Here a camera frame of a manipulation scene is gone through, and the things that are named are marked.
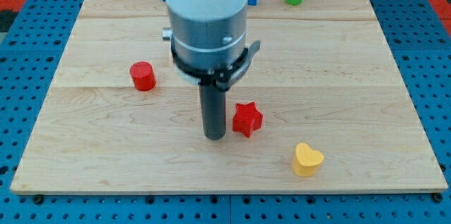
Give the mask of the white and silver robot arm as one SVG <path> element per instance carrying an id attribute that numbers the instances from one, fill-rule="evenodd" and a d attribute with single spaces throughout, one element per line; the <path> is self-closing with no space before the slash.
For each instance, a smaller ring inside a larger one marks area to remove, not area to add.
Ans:
<path id="1" fill-rule="evenodd" d="M 199 81 L 225 89 L 245 73 L 248 0 L 166 0 L 176 67 Z"/>

